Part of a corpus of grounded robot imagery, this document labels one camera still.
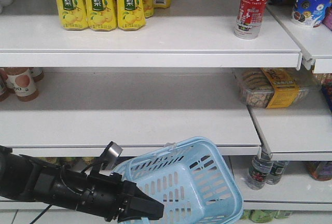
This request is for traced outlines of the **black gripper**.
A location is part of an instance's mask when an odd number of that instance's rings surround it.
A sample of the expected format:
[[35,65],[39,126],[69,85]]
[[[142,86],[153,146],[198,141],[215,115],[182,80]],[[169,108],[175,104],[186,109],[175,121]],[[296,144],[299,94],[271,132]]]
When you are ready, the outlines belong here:
[[41,166],[33,169],[33,198],[38,202],[103,217],[106,221],[159,220],[164,205],[143,193],[122,175],[75,172],[67,167]]

